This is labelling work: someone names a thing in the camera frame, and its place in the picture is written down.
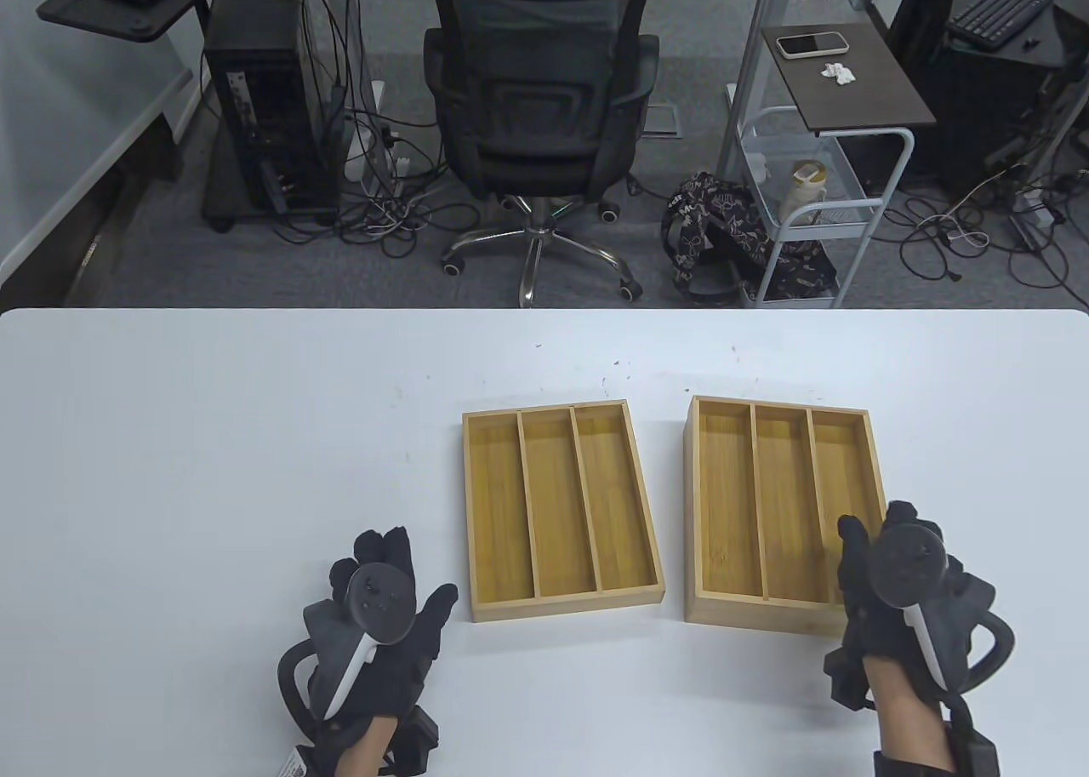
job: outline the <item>black glove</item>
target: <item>black glove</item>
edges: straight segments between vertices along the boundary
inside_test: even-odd
[[[355,539],[354,555],[355,558],[341,559],[329,571],[333,600],[341,607],[352,573],[359,564],[384,561],[403,570],[413,582],[416,580],[404,527],[394,527],[384,536],[372,530],[362,533]],[[344,705],[317,733],[314,742],[319,775],[332,777],[341,755],[363,738],[372,718],[403,720],[416,706],[424,691],[424,678],[439,657],[439,636],[456,600],[457,587],[443,584],[431,593],[404,640],[378,647],[375,659],[359,672]]]
[[[882,532],[905,523],[921,524],[941,538],[941,527],[933,522],[920,520],[913,505],[906,501],[889,502]],[[866,525],[856,517],[843,515],[840,517],[837,526],[843,539],[840,590],[843,591],[843,606],[847,610],[848,620],[847,633],[843,638],[844,649],[859,659],[873,655],[891,658],[913,668],[922,664],[919,642],[915,638],[915,631],[904,623],[903,611],[888,606],[870,585],[870,536],[866,532]]]

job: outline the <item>patterned bag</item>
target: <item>patterned bag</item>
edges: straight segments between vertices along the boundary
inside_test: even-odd
[[[732,265],[741,290],[755,298],[772,245],[756,201],[743,184],[699,173],[684,181],[665,205],[662,246],[673,260],[673,284],[696,305],[737,302],[736,287],[715,294],[692,290],[694,270],[708,264]],[[783,245],[766,300],[817,298],[834,287],[835,267],[823,247],[816,241],[795,241]]]

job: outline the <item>chrome chair base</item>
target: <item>chrome chair base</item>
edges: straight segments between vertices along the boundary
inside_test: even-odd
[[[521,229],[495,230],[478,229],[458,235],[454,243],[451,243],[442,253],[442,269],[446,275],[461,275],[465,270],[465,258],[463,250],[476,246],[480,243],[490,243],[504,238],[528,238],[529,252],[526,253],[526,265],[522,269],[522,282],[518,287],[518,306],[529,308],[534,305],[534,293],[537,290],[537,270],[540,267],[541,254],[546,246],[559,243],[574,247],[587,255],[604,260],[615,271],[620,272],[621,296],[629,302],[634,302],[643,294],[643,287],[632,276],[624,259],[614,255],[609,250],[599,247],[575,238],[570,232],[556,229],[556,221],[564,216],[568,216],[576,209],[584,208],[583,201],[573,201],[564,204],[561,208],[552,208],[548,198],[523,198],[519,195],[504,197],[504,205],[513,205],[521,209],[526,216],[526,224]],[[601,205],[607,209],[600,209],[602,218],[609,220],[605,213],[611,214],[611,220],[615,220],[616,214],[612,205]]]

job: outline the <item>floor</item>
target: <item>floor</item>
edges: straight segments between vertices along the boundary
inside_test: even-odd
[[[687,174],[711,169],[725,126],[725,84],[735,80],[748,22],[756,0],[649,0],[644,31],[661,37],[662,63],[654,99],[680,108],[684,138],[644,139],[634,173],[656,192],[670,193]],[[433,105],[420,72],[424,31],[437,25],[432,0],[363,0],[366,41],[372,73],[388,82],[383,110],[397,119],[427,122]],[[845,0],[794,0],[790,20],[847,22],[859,19]],[[185,167],[174,184],[149,189],[130,226],[124,252],[101,295],[113,306],[511,306],[516,303],[524,246],[498,246],[468,258],[460,278],[440,270],[439,253],[451,233],[436,228],[420,232],[412,256],[391,259],[374,246],[348,246],[337,239],[305,246],[283,243],[267,224],[238,226],[218,235],[200,219],[207,156],[213,134],[209,111],[201,111],[184,142]],[[425,150],[437,149],[432,131],[412,131]],[[626,257],[645,287],[640,304],[677,306],[670,283],[669,262],[661,248],[659,226],[663,202],[650,195],[628,196],[623,186],[610,195],[622,207],[621,220],[605,226],[592,214],[576,217],[568,228]],[[467,197],[451,179],[442,203]],[[903,202],[900,196],[897,202]],[[945,199],[938,197],[942,204]],[[497,206],[482,213],[498,219]],[[1073,216],[1089,221],[1089,208],[1075,205]],[[458,223],[455,211],[440,216]],[[1082,223],[1089,228],[1089,222]],[[992,219],[988,230],[995,243],[1013,244],[1007,224]],[[879,236],[902,238],[905,230],[883,223]],[[1089,298],[1089,243],[1066,228],[1056,242],[1069,260],[1069,283]],[[829,247],[844,270],[853,243]],[[911,246],[907,257],[920,271],[938,268],[928,246]],[[956,260],[959,280],[921,280],[903,267],[897,246],[872,243],[845,302],[854,307],[1076,307],[1061,290],[1031,290],[1010,276],[1007,255],[991,251],[972,260]],[[1015,257],[1023,280],[1052,282],[1043,267],[1027,256]],[[538,284],[540,306],[623,306],[611,270],[576,255],[549,251]]]

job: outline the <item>bamboo drawer organizer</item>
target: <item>bamboo drawer organizer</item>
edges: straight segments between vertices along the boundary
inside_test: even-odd
[[[463,417],[473,620],[665,594],[627,403]]]
[[[685,486],[685,620],[843,633],[836,521],[884,520],[867,412],[695,397]]]

